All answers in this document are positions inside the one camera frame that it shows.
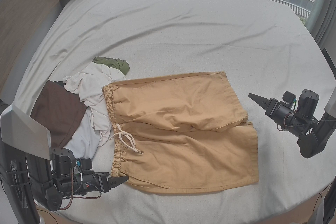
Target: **green garment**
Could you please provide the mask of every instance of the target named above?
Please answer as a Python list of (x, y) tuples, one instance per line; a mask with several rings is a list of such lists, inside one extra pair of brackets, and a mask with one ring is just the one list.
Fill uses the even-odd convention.
[(129, 71), (129, 65), (125, 60), (98, 56), (95, 57), (92, 61), (97, 64), (102, 63), (107, 65), (108, 67), (114, 67), (116, 69), (119, 69), (124, 75), (126, 75), (127, 72)]

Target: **bed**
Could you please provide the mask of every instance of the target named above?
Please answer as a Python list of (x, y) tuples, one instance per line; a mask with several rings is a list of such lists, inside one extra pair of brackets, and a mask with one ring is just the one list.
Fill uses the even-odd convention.
[[(305, 159), (296, 137), (277, 131), (247, 97), (279, 100), (285, 91), (299, 96), (311, 89), (320, 95), (319, 117), (336, 86), (290, 7), (269, 0), (70, 0), (31, 59), (14, 104), (30, 114), (48, 79), (73, 75), (95, 56), (127, 60), (127, 79), (225, 71), (258, 133), (260, 180), (204, 195), (148, 194), (122, 184), (97, 200), (76, 199), (61, 213), (67, 218), (85, 224), (255, 223), (294, 208), (333, 180), (335, 135), (322, 153)], [(99, 147), (95, 171), (110, 171), (113, 151), (112, 140)]]

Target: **wooden headboard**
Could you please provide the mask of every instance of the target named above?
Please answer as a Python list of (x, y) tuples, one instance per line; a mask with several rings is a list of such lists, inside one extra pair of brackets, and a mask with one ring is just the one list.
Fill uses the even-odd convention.
[(0, 0), (0, 92), (23, 45), (60, 0)]

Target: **gray curtain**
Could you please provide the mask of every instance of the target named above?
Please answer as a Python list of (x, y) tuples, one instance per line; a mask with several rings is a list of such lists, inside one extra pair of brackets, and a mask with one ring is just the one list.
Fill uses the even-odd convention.
[(323, 49), (330, 41), (330, 34), (336, 31), (336, 0), (315, 0), (312, 12), (306, 22), (306, 27)]

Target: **brown garment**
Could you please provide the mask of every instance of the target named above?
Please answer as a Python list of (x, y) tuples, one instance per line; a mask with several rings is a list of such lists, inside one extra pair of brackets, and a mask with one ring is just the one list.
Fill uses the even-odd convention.
[(52, 147), (63, 147), (77, 130), (85, 110), (78, 94), (68, 92), (56, 82), (47, 81), (30, 117), (50, 131)]
[(207, 193), (257, 182), (257, 133), (225, 72), (169, 75), (103, 87), (115, 137), (112, 176), (151, 193)]

